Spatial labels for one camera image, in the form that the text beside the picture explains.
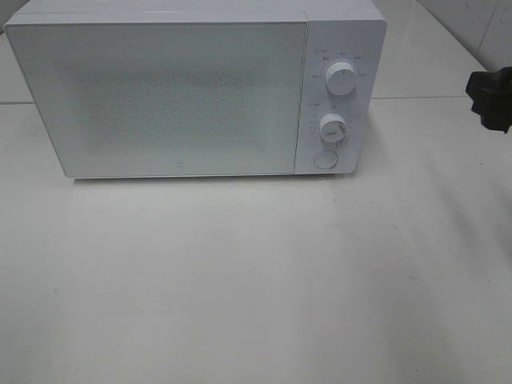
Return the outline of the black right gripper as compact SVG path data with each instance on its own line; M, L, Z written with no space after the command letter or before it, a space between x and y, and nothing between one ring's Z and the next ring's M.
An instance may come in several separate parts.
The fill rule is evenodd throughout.
M511 70L473 72L466 85L471 110L488 130L507 133L511 128Z

